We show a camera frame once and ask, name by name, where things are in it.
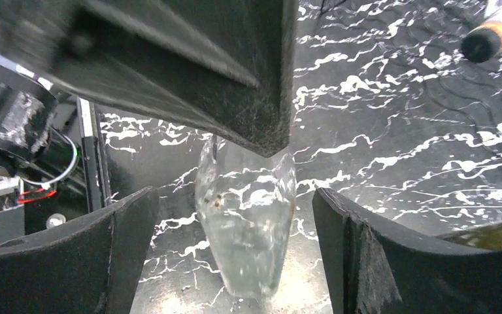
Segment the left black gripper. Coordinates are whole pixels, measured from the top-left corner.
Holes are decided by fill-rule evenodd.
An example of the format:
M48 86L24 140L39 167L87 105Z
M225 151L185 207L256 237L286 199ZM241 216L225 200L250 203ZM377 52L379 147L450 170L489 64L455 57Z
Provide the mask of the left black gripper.
M0 236L63 224L110 203L95 105L0 59Z

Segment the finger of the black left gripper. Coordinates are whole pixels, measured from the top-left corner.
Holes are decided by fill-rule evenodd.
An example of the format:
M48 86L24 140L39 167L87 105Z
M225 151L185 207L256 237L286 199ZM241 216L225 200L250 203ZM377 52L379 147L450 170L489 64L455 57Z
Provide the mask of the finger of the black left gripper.
M0 55L264 157L290 140L296 1L0 1Z

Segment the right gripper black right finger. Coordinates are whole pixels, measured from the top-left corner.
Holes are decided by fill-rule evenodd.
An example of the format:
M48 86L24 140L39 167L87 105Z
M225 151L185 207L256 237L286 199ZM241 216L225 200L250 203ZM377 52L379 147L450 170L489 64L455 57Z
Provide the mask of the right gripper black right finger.
M330 188L312 209L334 313L502 313L502 251L422 234Z

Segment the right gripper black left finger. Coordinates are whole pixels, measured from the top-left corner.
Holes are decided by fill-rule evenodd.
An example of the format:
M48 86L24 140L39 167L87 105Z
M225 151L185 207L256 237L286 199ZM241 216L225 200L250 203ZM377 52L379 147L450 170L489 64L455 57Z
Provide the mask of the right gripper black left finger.
M0 313L129 313L158 213L148 186L0 245Z

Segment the slim clear glass bottle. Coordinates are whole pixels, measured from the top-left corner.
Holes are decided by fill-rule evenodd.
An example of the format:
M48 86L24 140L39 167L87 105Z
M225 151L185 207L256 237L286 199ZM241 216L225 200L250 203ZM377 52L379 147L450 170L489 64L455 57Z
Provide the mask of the slim clear glass bottle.
M264 158L213 135L200 155L195 207L230 295L272 296L296 208L290 150Z

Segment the dark green labelled wine bottle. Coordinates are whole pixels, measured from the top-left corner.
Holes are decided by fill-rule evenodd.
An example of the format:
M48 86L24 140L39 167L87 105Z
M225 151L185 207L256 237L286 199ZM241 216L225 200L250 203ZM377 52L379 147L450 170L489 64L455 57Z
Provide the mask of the dark green labelled wine bottle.
M448 232L437 238L467 247L502 251L502 220Z

